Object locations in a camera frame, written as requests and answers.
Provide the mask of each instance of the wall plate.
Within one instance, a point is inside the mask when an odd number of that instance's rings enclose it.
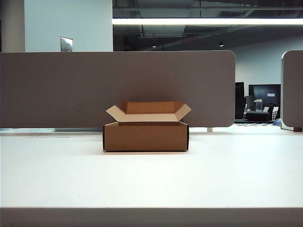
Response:
[[[61,52],[72,52],[73,39],[60,37]]]

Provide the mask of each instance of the exposed ceiling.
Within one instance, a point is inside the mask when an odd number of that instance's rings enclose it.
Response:
[[[303,0],[113,0],[113,18],[300,18]],[[303,35],[301,26],[114,25],[114,51],[219,49]]]

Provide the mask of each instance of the white desk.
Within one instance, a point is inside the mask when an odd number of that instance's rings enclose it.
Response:
[[[2,131],[2,210],[299,208],[303,223],[303,133],[190,131],[187,152],[127,153],[103,152],[97,132]]]

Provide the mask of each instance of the cardboard box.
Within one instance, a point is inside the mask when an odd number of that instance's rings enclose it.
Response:
[[[183,102],[122,102],[107,110],[118,122],[103,126],[106,151],[188,150],[188,125],[180,120],[191,111]]]

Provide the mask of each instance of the ceiling light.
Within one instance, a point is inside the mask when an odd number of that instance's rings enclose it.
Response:
[[[114,25],[303,25],[303,18],[115,18]]]

